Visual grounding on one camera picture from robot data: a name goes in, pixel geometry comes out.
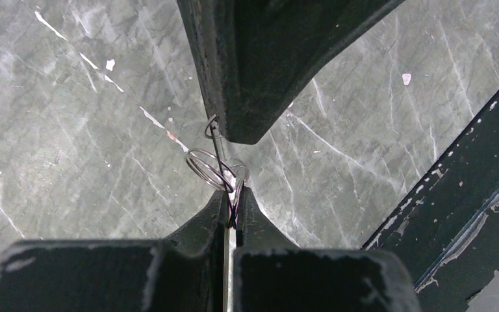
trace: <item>wire ring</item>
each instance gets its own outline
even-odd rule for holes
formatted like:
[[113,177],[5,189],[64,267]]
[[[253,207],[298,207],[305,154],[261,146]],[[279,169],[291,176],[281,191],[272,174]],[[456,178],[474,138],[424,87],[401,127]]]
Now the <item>wire ring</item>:
[[[207,162],[203,161],[200,159],[194,152],[199,152],[204,155],[207,155],[208,157],[217,160],[217,157],[213,155],[212,153],[209,153],[208,151],[205,151],[204,149],[199,149],[199,148],[193,148],[190,149],[186,155],[185,155],[185,161],[186,164],[198,175],[204,182],[209,184],[211,187],[213,187],[216,190],[223,190],[227,193],[232,193],[234,192],[235,188],[226,180],[226,178],[219,172],[217,169],[213,168],[210,166]],[[219,160],[221,166],[223,166],[224,169],[226,169],[228,172],[230,172],[233,177],[236,177],[236,174],[232,171],[232,169],[225,164],[223,161]],[[221,185],[217,180],[213,179],[209,174],[207,174],[203,169],[197,164],[199,163],[200,165],[204,166],[208,171],[212,172],[218,179],[220,179],[224,184]]]
[[[203,130],[203,136],[205,136],[206,138],[210,138],[210,139],[213,139],[213,132],[211,130],[211,124],[213,122],[218,122],[219,118],[217,118],[217,114],[213,114],[211,115],[211,117],[209,117],[209,119],[207,120],[207,125],[205,126],[205,129]],[[224,136],[222,134],[219,133],[218,136],[216,136],[215,138],[223,138]]]

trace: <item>grey marble floor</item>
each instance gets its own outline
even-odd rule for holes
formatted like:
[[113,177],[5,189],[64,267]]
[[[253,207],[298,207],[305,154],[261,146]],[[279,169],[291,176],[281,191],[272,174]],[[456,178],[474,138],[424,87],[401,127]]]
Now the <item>grey marble floor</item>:
[[[296,243],[357,248],[498,88],[499,1],[407,0],[227,154]],[[0,0],[0,251],[169,234],[204,125],[175,1]]]

